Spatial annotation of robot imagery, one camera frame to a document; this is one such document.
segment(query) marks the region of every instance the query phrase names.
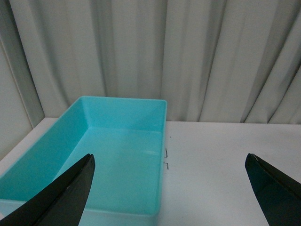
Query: curtain fold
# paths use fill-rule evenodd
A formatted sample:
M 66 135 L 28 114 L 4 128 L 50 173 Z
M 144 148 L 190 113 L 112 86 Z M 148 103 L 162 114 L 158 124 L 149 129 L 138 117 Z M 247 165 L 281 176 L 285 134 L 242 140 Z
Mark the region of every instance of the curtain fold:
M 0 3 L 0 44 L 9 65 L 10 74 L 17 85 L 28 119 L 32 127 L 35 127 L 45 116 L 32 81 L 8 0 L 3 0 Z
M 166 99 L 172 121 L 300 123 L 301 0 L 10 2 L 47 117 L 93 95 Z

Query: table surface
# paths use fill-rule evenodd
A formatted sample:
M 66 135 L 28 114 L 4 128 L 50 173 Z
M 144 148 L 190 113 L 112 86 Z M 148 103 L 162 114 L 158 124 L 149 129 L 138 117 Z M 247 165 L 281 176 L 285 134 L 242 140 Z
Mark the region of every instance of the table surface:
M 3 160 L 0 175 L 56 118 L 45 118 Z M 301 125 L 166 123 L 159 226 L 268 226 L 245 159 L 254 153 L 301 182 Z

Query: white table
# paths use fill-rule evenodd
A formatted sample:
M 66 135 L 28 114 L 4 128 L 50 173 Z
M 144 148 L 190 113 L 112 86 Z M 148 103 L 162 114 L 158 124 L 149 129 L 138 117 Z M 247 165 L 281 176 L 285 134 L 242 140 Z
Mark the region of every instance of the white table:
M 55 120 L 45 118 L 0 161 L 0 174 Z M 248 153 L 301 182 L 301 125 L 167 122 L 166 148 L 159 226 L 268 226 Z

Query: plastic bin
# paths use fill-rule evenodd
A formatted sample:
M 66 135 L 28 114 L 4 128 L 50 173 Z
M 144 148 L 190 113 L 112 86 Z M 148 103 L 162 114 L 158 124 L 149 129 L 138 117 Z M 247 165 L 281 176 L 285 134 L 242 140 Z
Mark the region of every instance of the plastic bin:
M 7 215 L 92 153 L 96 168 L 80 225 L 156 225 L 165 121 L 164 100 L 79 98 L 2 175 L 0 212 Z

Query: white wall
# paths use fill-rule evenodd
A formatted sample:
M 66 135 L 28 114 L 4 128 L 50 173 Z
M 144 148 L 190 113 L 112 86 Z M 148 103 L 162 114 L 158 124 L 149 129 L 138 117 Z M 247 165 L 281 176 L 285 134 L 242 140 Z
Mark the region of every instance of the white wall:
M 31 130 L 0 42 L 0 160 Z

